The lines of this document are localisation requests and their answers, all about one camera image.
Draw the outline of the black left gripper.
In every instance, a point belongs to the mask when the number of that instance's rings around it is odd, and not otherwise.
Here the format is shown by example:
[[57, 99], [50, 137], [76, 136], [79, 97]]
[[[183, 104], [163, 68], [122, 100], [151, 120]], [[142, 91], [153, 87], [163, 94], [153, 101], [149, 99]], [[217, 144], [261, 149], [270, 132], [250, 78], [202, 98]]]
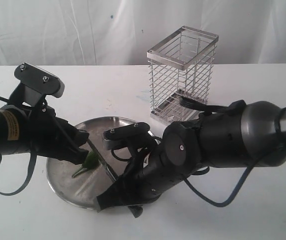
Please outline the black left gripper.
[[83, 148], [89, 133], [75, 128], [65, 119], [56, 117], [52, 107], [42, 106], [31, 112], [27, 135], [31, 138], [39, 156], [67, 161], [74, 165], [83, 164], [89, 151]]

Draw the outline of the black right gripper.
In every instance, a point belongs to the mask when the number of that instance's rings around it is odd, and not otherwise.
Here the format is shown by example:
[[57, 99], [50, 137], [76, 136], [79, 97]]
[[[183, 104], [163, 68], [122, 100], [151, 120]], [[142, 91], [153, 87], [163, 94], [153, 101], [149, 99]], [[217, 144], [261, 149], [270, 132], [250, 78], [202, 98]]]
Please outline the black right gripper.
[[96, 200], [99, 212], [129, 207], [134, 218], [143, 213], [141, 205], [155, 202], [165, 191], [198, 169], [198, 146], [159, 144], [152, 151], [137, 153], [122, 175]]

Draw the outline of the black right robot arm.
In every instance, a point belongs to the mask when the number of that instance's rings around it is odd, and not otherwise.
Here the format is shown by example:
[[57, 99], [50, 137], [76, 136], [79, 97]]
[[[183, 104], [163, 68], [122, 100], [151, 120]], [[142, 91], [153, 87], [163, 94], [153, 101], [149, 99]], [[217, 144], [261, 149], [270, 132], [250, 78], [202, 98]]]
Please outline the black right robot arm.
[[228, 106], [205, 105], [187, 97], [180, 104], [198, 110], [198, 118], [172, 122], [162, 137], [150, 135], [145, 122], [103, 133], [107, 150], [126, 148], [130, 157], [123, 173], [95, 198], [99, 211], [128, 207], [139, 217], [143, 205], [190, 176], [204, 175], [210, 168], [244, 168], [225, 201], [208, 200], [223, 208], [235, 199], [254, 168], [278, 167], [286, 161], [286, 107], [243, 100]]

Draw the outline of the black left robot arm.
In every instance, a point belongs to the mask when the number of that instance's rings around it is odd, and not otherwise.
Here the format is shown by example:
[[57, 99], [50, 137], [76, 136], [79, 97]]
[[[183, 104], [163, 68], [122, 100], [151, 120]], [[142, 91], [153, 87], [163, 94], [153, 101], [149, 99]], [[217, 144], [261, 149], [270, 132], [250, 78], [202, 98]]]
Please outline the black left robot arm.
[[57, 117], [51, 107], [36, 110], [7, 105], [0, 109], [1, 155], [36, 153], [78, 165], [89, 153], [82, 148], [88, 138], [88, 132]]

